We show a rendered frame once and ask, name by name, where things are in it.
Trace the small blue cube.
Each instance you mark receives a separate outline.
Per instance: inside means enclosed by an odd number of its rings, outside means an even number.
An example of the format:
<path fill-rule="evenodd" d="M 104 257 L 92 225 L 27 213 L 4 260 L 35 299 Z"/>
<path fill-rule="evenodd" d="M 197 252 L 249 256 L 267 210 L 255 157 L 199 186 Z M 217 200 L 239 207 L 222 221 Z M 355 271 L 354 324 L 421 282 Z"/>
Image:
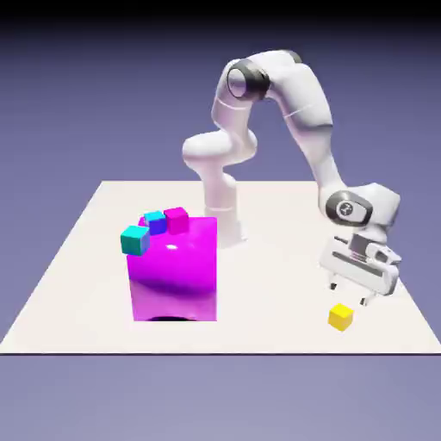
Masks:
<path fill-rule="evenodd" d="M 145 213 L 143 218 L 145 226 L 149 228 L 151 235 L 158 235 L 166 232 L 167 219 L 162 211 L 157 210 Z"/>

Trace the small magenta cube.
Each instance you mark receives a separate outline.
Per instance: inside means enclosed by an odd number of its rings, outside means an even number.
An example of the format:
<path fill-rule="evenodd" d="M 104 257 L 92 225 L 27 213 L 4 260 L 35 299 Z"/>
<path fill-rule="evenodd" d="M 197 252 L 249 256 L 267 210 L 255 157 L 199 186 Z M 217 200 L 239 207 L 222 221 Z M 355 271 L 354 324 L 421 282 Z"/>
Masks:
<path fill-rule="evenodd" d="M 169 234 L 186 233 L 189 230 L 189 214 L 184 208 L 168 208 L 164 215 Z"/>

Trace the small yellow cube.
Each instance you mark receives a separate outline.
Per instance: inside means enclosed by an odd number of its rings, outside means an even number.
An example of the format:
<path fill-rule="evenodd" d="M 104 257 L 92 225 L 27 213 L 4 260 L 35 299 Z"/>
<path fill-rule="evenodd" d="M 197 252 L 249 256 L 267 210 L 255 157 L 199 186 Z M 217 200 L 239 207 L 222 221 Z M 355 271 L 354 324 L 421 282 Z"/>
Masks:
<path fill-rule="evenodd" d="M 343 332 L 353 321 L 354 311 L 346 305 L 339 303 L 334 305 L 328 314 L 328 324 Z"/>

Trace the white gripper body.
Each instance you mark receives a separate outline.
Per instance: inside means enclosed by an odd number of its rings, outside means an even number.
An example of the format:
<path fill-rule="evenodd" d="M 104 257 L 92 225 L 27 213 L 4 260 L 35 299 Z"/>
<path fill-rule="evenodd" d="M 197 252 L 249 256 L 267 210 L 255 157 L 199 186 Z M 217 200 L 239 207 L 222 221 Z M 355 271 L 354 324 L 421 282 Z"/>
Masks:
<path fill-rule="evenodd" d="M 334 236 L 320 256 L 320 266 L 376 295 L 387 296 L 394 293 L 398 281 L 400 256 L 364 236 Z"/>

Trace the large magenta box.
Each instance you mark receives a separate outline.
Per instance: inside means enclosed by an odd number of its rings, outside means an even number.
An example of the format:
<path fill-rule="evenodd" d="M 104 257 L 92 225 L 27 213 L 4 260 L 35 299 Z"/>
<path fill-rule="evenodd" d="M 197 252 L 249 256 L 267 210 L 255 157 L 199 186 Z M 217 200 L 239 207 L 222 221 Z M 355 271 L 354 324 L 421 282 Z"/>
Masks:
<path fill-rule="evenodd" d="M 127 256 L 136 321 L 217 320 L 217 220 L 191 217 L 189 231 L 150 239 L 141 256 Z"/>

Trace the small teal cube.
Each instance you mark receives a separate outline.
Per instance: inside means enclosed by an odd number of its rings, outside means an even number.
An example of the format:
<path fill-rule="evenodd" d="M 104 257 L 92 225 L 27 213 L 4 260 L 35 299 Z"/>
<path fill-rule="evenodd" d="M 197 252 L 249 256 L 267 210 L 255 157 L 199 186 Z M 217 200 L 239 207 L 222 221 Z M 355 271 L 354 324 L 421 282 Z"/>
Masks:
<path fill-rule="evenodd" d="M 129 226 L 121 233 L 120 240 L 123 254 L 142 256 L 150 245 L 150 228 Z"/>

